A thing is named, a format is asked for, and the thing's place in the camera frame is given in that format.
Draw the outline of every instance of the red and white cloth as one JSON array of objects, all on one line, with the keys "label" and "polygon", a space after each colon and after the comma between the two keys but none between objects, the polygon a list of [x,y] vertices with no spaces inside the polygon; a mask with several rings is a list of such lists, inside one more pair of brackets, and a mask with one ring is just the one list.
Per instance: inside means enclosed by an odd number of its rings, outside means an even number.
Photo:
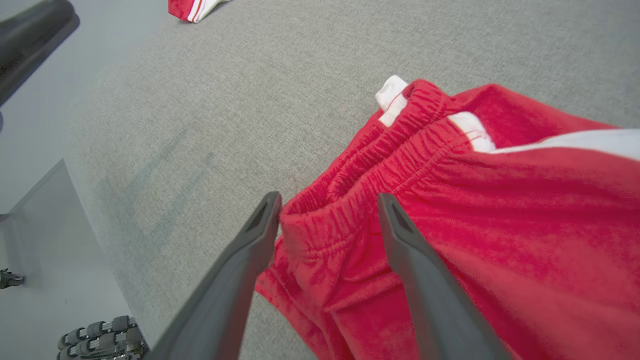
[{"label": "red and white cloth", "polygon": [[229,0],[169,0],[169,13],[180,20],[198,23],[216,5]]},{"label": "red and white cloth", "polygon": [[387,192],[514,358],[637,357],[640,130],[498,85],[450,97],[399,81],[283,207],[257,291],[320,359],[418,358],[380,234],[376,199]]}]

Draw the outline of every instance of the wrinkled red cloth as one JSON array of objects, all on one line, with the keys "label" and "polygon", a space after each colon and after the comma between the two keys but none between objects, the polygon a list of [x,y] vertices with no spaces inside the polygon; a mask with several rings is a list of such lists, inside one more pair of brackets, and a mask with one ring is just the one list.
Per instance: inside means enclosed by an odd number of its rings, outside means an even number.
[{"label": "wrinkled red cloth", "polygon": [[[398,199],[515,358],[640,354],[640,163],[575,147],[483,147],[612,126],[497,85],[449,97],[417,80],[403,96],[390,127],[376,112],[283,207],[273,264],[256,284],[314,354],[418,358],[385,256],[381,192]],[[454,121],[463,112],[482,129]]]}]

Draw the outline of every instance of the white fabric patch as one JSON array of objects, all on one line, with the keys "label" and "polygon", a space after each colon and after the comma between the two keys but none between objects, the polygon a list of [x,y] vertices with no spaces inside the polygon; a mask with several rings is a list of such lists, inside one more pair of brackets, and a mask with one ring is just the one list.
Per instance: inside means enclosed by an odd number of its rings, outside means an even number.
[{"label": "white fabric patch", "polygon": [[489,134],[487,134],[480,119],[473,113],[463,111],[449,115],[449,120],[456,124],[458,129],[467,136],[474,151],[492,152],[495,150],[493,140]]},{"label": "white fabric patch", "polygon": [[640,129],[587,130],[547,138],[538,143],[493,150],[492,154],[545,149],[548,147],[570,147],[595,150],[640,161]]},{"label": "white fabric patch", "polygon": [[399,76],[393,75],[385,81],[382,88],[376,92],[376,101],[385,113],[380,117],[380,122],[385,126],[391,126],[400,112],[406,107],[407,99],[402,91],[408,83]]},{"label": "white fabric patch", "polygon": [[195,0],[193,1],[193,5],[191,5],[191,11],[189,12],[189,16],[187,16],[187,20],[197,24],[200,20],[204,19],[217,4],[226,3],[227,1],[229,0]]}]

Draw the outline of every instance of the folded garment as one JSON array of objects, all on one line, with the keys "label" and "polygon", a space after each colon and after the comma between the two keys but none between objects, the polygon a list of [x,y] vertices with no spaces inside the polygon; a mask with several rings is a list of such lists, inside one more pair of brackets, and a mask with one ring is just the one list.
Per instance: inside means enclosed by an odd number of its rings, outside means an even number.
[{"label": "folded garment", "polygon": [[198,23],[216,5],[229,0],[169,0],[169,13],[180,20]]},{"label": "folded garment", "polygon": [[639,130],[497,85],[449,97],[417,80],[380,94],[381,110],[283,207],[256,285],[318,358],[418,358],[381,239],[381,192],[515,358],[640,352]]}]

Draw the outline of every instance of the gray fabric surface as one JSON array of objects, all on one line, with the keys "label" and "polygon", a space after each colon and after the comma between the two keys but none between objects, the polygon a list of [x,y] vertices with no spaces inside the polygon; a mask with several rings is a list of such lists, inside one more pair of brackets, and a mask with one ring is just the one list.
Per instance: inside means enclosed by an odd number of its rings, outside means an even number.
[{"label": "gray fabric surface", "polygon": [[[326,169],[390,75],[637,127],[638,34],[636,0],[234,0],[105,69],[72,107],[65,160],[153,345],[262,196]],[[261,297],[242,357],[313,358]]]}]

